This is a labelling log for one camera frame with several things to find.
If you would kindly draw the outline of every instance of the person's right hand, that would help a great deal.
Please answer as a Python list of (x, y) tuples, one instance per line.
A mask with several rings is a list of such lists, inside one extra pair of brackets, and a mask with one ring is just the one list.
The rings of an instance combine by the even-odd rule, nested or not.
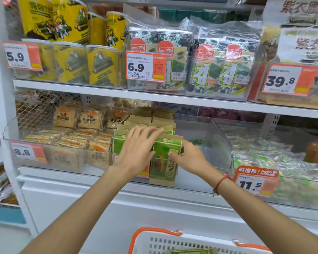
[(186, 140), (182, 141), (182, 145), (184, 147), (184, 155), (179, 156), (169, 152), (169, 158), (173, 159), (184, 170), (200, 176), (201, 171), (205, 169), (205, 167), (211, 167), (197, 145), (193, 145), (193, 143)]

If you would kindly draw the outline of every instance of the bracelet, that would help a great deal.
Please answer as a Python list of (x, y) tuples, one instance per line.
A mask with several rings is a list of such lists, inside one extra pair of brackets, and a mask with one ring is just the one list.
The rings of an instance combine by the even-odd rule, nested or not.
[(230, 180), (232, 181), (232, 179), (230, 178), (228, 172), (225, 172), (224, 175), (226, 175), (226, 176), (223, 177), (223, 178), (217, 183), (216, 187), (213, 189), (213, 197), (214, 197), (214, 195), (219, 196), (219, 194), (218, 194), (218, 186), (220, 185), (220, 183), (221, 183), (222, 181), (224, 181), (226, 178), (228, 178), (228, 179), (230, 179)]

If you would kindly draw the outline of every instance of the white plastic basket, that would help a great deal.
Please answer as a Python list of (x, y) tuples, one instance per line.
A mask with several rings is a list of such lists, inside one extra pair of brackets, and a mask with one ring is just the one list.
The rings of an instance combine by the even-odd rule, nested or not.
[(165, 254), (168, 250), (210, 248), (217, 249), (219, 254), (268, 254), (268, 248), (255, 244), (242, 244), (236, 240), (226, 241), (185, 234), (182, 231), (172, 232), (157, 228), (140, 228), (131, 240), (128, 254)]

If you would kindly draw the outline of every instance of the person's left hand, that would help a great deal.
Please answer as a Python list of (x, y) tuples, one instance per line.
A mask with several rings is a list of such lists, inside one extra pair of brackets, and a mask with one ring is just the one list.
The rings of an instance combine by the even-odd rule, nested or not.
[(156, 130), (156, 127), (134, 127), (132, 128), (121, 148), (115, 165), (122, 170), (127, 170), (127, 174), (132, 179), (138, 176), (149, 164), (155, 151), (150, 151), (155, 139), (164, 132), (164, 129)]

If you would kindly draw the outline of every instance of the yellow canister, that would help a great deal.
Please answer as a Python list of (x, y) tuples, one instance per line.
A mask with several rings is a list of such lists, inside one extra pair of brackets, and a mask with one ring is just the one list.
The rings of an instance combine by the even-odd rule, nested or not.
[(89, 44), (87, 6), (80, 0), (52, 0), (57, 41)]
[(119, 87), (121, 51), (102, 45), (86, 45), (89, 84)]
[(87, 84), (88, 70), (85, 46), (69, 42), (54, 42), (53, 44), (58, 81)]
[(89, 12), (89, 41), (91, 44), (106, 44), (106, 22), (106, 18)]
[(53, 42), (39, 39), (21, 39), (22, 42), (36, 44), (39, 47), (42, 69), (44, 71), (30, 71), (31, 79), (35, 80), (57, 80), (57, 68), (55, 66)]
[(25, 36), (55, 40), (51, 0), (18, 0), (18, 4)]
[(108, 11), (106, 16), (106, 46), (121, 50), (127, 34), (125, 15), (121, 12)]

